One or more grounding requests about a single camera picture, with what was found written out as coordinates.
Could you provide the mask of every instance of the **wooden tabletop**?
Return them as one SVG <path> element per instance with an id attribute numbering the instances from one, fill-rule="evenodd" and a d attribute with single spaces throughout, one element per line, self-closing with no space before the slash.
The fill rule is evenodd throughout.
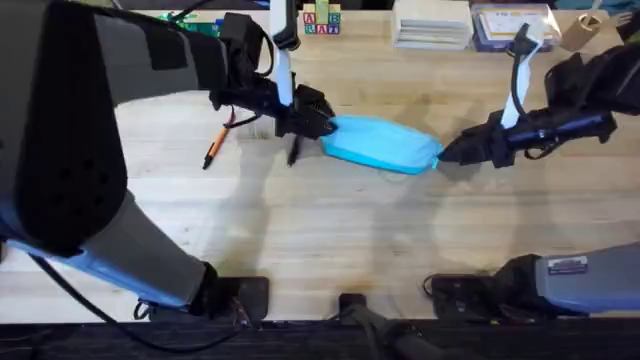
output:
<path id="1" fill-rule="evenodd" d="M 561 28 L 577 14 L 555 12 Z M 265 12 L 252 15 L 266 26 Z M 338 37 L 302 35 L 300 26 L 298 81 L 324 91 L 339 114 L 395 120 L 443 144 L 504 106 L 511 58 L 393 49 L 389 15 L 344 12 Z M 606 31 L 585 51 L 620 43 Z M 568 56 L 535 56 L 525 108 L 545 106 L 543 75 Z M 272 320 L 325 318 L 343 292 L 366 294 L 389 317 L 429 318 L 420 290 L 429 274 L 493 270 L 517 255 L 593 250 L 640 233 L 638 119 L 617 116 L 619 130 L 605 145 L 578 140 L 541 161 L 519 156 L 506 169 L 440 164 L 420 176 L 330 158 L 311 141 L 288 168 L 291 137 L 234 130 L 203 171 L 228 114 L 214 112 L 205 93 L 119 107 L 129 187 L 177 244 L 222 276 L 269 277 Z M 107 313 L 132 319 L 135 295 L 58 268 Z M 0 264 L 0 322 L 80 321 L 97 319 L 9 249 Z"/>

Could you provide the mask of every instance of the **label sticker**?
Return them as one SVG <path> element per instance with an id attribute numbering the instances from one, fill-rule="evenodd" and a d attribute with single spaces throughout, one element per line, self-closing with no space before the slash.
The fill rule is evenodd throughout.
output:
<path id="1" fill-rule="evenodd" d="M 552 259 L 547 262 L 549 275 L 584 274 L 589 262 L 586 256 Z"/>

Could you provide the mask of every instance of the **wire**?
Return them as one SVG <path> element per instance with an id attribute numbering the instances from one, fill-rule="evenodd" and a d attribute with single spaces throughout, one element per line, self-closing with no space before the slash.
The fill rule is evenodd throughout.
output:
<path id="1" fill-rule="evenodd" d="M 197 2 L 193 3 L 191 6 L 189 6 L 188 8 L 182 10 L 180 13 L 178 13 L 178 15 L 171 16 L 169 18 L 169 21 L 171 21 L 171 22 L 182 21 L 182 20 L 184 20 L 185 17 L 187 17 L 187 15 L 191 14 L 194 10 L 197 10 L 202 5 L 204 5 L 206 3 L 209 3 L 209 2 L 213 2 L 213 1 L 216 1 L 216 0 L 200 0 L 200 1 L 197 1 Z"/>
<path id="2" fill-rule="evenodd" d="M 515 105 L 516 110 L 520 117 L 524 120 L 529 120 L 527 112 L 524 111 L 520 98 L 518 97 L 518 68 L 520 67 L 520 57 L 522 54 L 517 51 L 513 54 L 513 67 L 511 68 L 511 100 Z"/>
<path id="3" fill-rule="evenodd" d="M 269 56 L 271 57 L 271 62 L 269 63 L 269 68 L 267 69 L 267 71 L 263 73 L 258 73 L 258 75 L 262 77 L 267 77 L 271 75 L 271 72 L 273 72 L 273 66 L 276 61 L 275 54 L 274 54 L 275 50 L 273 49 L 273 43 L 271 42 L 271 38 L 269 38 L 269 35 L 264 31 L 262 26 L 258 25 L 258 27 L 262 31 L 262 37 L 267 42 L 267 48 L 269 49 Z"/>
<path id="4" fill-rule="evenodd" d="M 237 128 L 239 126 L 242 125 L 247 125 L 249 123 L 252 123 L 256 120 L 258 120 L 260 118 L 260 114 L 253 114 L 253 116 L 251 116 L 250 118 L 246 119 L 246 120 L 242 120 L 242 121 L 236 121 L 236 122 L 227 122 L 226 124 L 224 124 L 223 126 L 226 127 L 227 129 L 233 129 L 233 128 Z"/>
<path id="5" fill-rule="evenodd" d="M 163 352 L 167 352 L 167 353 L 171 353 L 171 354 L 190 354 L 190 353 L 196 353 L 199 351 L 203 351 L 203 350 L 207 350 L 207 349 L 211 349 L 217 345 L 220 345 L 228 340 L 231 340 L 232 338 L 234 338 L 235 336 L 237 336 L 240 331 L 239 330 L 234 330 L 232 332 L 230 332 L 227 335 L 224 335 L 208 344 L 204 344 L 204 345 L 198 345 L 198 346 L 194 346 L 194 347 L 188 347 L 188 348 L 173 348 L 173 347 L 166 347 L 166 346 L 162 346 L 162 345 L 157 345 L 154 344 L 152 342 L 149 342 L 143 338 L 141 338 L 140 336 L 138 336 L 136 333 L 132 332 L 131 330 L 127 329 L 126 327 L 122 326 L 120 323 L 118 323 L 116 320 L 114 320 L 112 317 L 110 317 L 109 315 L 107 315 L 105 312 L 103 312 L 102 310 L 100 310 L 100 308 L 98 308 L 97 306 L 95 306 L 93 303 L 91 303 L 89 300 L 87 300 L 84 296 L 82 296 L 82 294 L 80 294 L 76 289 L 73 288 L 73 286 L 71 286 L 71 284 L 69 284 L 52 266 L 51 264 L 49 264 L 45 259 L 39 257 L 39 256 L 35 256 L 35 255 L 31 255 L 29 254 L 29 256 L 31 257 L 31 259 L 33 261 L 35 261 L 35 263 L 47 274 L 49 275 L 49 277 L 56 283 L 58 284 L 58 286 L 60 286 L 64 291 L 67 292 L 67 294 L 69 294 L 74 300 L 76 300 L 77 302 L 79 302 L 82 306 L 84 306 L 85 308 L 87 308 L 87 310 L 91 311 L 94 315 L 96 315 L 97 317 L 99 317 L 100 319 L 102 319 L 104 322 L 106 322 L 107 324 L 115 327 L 116 329 L 120 330 L 120 332 L 122 332 L 125 336 L 127 336 L 129 339 L 144 345 L 150 349 L 154 349 L 154 350 L 158 350 L 158 351 L 163 351 Z"/>

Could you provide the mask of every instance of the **pen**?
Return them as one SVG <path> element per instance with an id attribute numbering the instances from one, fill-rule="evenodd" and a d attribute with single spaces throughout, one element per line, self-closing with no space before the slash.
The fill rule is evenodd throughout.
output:
<path id="1" fill-rule="evenodd" d="M 229 117 L 228 123 L 232 124 L 235 118 L 236 118 L 236 111 L 232 106 L 231 116 Z M 227 136 L 228 133 L 229 133 L 229 129 L 227 127 L 223 127 L 222 130 L 220 130 L 220 133 L 218 133 L 218 137 L 213 143 L 211 143 L 211 146 L 209 147 L 209 151 L 207 151 L 207 155 L 204 157 L 204 164 L 202 165 L 202 170 L 206 170 L 207 168 L 209 168 L 209 166 L 213 162 L 213 158 L 218 153 L 218 150 L 220 150 L 220 147 L 224 142 L 224 138 Z"/>

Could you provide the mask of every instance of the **blue fabric bag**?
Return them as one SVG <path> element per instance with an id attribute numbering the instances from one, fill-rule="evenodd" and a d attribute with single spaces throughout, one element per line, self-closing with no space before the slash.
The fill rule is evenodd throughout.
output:
<path id="1" fill-rule="evenodd" d="M 320 138 L 325 152 L 358 164 L 415 175 L 435 168 L 443 149 L 433 136 L 384 119 L 341 115 L 331 121 L 338 130 Z"/>

